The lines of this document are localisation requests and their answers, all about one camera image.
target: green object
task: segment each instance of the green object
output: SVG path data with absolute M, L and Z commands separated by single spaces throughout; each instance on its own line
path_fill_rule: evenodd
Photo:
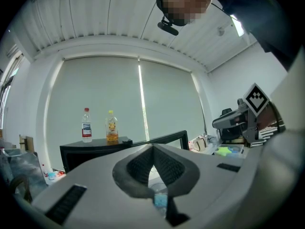
M 227 154 L 231 154 L 232 152 L 228 149 L 228 147 L 218 147 L 216 154 L 221 156 L 226 156 Z

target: black rubber pad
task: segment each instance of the black rubber pad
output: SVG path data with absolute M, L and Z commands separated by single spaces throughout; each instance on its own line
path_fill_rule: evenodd
M 86 190 L 87 188 L 79 185 L 72 186 L 46 213 L 46 216 L 62 225 Z
M 240 166 L 233 166 L 233 165 L 229 165 L 229 164 L 225 164 L 225 163 L 221 163 L 217 167 L 219 167 L 221 169 L 225 169 L 225 170 L 230 170 L 233 172 L 238 172 L 240 169 Z

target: water bottle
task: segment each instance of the water bottle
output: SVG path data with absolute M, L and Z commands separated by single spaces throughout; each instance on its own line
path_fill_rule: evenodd
M 91 118 L 89 114 L 89 108 L 85 108 L 85 114 L 82 117 L 81 132 L 82 141 L 84 143 L 92 142 Z
M 108 142 L 118 141 L 118 120 L 113 115 L 113 110 L 109 110 L 109 116 L 106 118 L 106 138 Z

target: person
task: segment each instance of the person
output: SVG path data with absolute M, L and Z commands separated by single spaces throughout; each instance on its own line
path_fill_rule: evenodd
M 156 0 L 158 8 L 174 25 L 184 26 L 206 13 L 213 0 Z M 223 12 L 234 15 L 288 70 L 301 42 L 276 0 L 218 0 Z

